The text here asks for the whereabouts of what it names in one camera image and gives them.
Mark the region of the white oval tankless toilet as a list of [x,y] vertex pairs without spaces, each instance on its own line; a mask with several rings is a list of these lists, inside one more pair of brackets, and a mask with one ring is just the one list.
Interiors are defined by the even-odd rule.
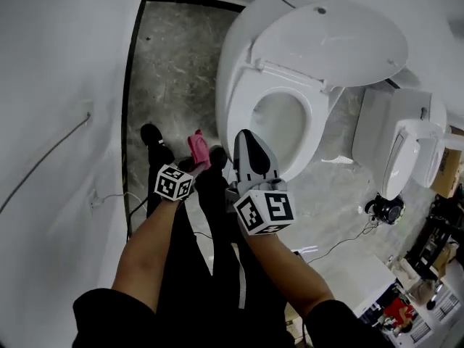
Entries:
[[345,0],[254,0],[229,27],[216,76],[217,132],[228,156],[257,134],[290,181],[316,152],[346,88],[398,73],[407,39],[388,17]]

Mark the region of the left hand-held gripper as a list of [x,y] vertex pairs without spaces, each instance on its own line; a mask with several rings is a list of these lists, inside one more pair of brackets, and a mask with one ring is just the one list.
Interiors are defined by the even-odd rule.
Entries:
[[193,176],[200,175],[210,167],[208,164],[196,165],[193,157],[182,159],[178,166],[174,163],[163,164],[154,174],[154,193],[172,202],[183,201],[191,193]]

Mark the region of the white counter block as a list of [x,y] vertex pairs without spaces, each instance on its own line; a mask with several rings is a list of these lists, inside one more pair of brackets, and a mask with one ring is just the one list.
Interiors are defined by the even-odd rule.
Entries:
[[359,297],[352,310],[356,316],[360,317],[374,305],[395,280],[393,272],[376,255],[361,260],[355,272]]

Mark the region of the red cleaning cloth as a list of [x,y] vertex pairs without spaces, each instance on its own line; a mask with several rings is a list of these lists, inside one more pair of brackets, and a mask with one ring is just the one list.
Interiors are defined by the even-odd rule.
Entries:
[[209,169],[211,166],[210,149],[204,140],[202,131],[197,129],[193,135],[187,138],[187,141],[194,165],[204,165],[206,169]]

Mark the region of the person's left forearm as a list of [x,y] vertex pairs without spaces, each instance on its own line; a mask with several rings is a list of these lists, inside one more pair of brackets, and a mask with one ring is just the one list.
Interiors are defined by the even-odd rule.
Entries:
[[163,200],[124,247],[112,289],[157,310],[179,202]]

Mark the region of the person's right forearm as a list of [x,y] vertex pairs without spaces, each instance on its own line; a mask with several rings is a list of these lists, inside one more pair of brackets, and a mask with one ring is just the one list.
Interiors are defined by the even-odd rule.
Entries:
[[276,288],[302,318],[334,295],[324,279],[275,234],[250,236],[247,243]]

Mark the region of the black headset with green trim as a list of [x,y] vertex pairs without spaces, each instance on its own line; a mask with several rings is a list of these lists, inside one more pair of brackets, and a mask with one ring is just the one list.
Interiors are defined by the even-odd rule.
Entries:
[[365,205],[364,211],[372,220],[395,225],[404,214],[405,203],[400,195],[388,200],[376,194],[375,198]]

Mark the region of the brown cardboard box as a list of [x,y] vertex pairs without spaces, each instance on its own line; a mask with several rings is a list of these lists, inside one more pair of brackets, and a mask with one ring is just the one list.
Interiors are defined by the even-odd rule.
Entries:
[[445,149],[431,189],[449,199],[455,193],[462,171],[464,171],[463,153],[454,149]]

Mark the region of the black metal rack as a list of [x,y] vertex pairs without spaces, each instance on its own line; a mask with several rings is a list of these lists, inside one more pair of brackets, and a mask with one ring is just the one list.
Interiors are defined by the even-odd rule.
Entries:
[[451,198],[435,196],[425,223],[405,259],[422,279],[437,280],[431,266],[450,241],[464,246],[464,185]]

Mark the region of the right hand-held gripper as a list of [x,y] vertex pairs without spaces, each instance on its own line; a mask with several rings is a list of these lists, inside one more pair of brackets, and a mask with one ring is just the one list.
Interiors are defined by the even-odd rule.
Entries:
[[245,236],[277,233],[294,223],[294,196],[279,178],[276,156],[256,133],[237,133],[233,168],[238,182],[226,187],[225,208],[236,215]]

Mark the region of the person's black clothing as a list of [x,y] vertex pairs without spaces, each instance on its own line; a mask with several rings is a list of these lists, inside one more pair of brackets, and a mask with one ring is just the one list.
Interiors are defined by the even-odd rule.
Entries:
[[[227,185],[223,169],[213,167],[196,181],[214,245],[212,267],[179,203],[157,310],[112,286],[87,291],[73,305],[72,348],[295,348],[284,315],[290,304],[250,249],[249,236],[225,212]],[[393,348],[335,297],[302,322],[313,348]]]

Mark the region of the white toilet with raised lid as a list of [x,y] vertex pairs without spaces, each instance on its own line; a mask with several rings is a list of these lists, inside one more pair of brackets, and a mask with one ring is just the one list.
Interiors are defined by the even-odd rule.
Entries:
[[442,161],[448,138],[421,138],[418,140],[419,153],[412,177],[422,187],[429,188],[434,182]]

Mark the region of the person's black right shoe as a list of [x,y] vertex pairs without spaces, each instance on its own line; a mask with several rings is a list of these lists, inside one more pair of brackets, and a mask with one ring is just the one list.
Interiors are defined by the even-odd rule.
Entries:
[[210,164],[211,167],[222,170],[228,161],[228,155],[224,148],[220,145],[215,145],[210,150]]

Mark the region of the person's black left shoe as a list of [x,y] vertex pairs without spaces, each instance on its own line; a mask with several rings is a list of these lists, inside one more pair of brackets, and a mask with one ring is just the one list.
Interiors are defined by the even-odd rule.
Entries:
[[152,146],[163,146],[164,139],[157,126],[152,123],[147,123],[141,127],[140,130],[141,140],[144,145],[149,149]]

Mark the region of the person's black shoe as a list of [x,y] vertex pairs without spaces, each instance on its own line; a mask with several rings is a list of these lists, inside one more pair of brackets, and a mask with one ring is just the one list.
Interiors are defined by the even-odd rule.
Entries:
[[152,123],[147,123],[141,127],[140,130],[141,140],[144,145],[149,149],[152,146],[163,146],[164,139],[157,126]]
[[222,170],[228,161],[228,155],[224,148],[220,145],[215,145],[210,150],[210,164],[211,167]]

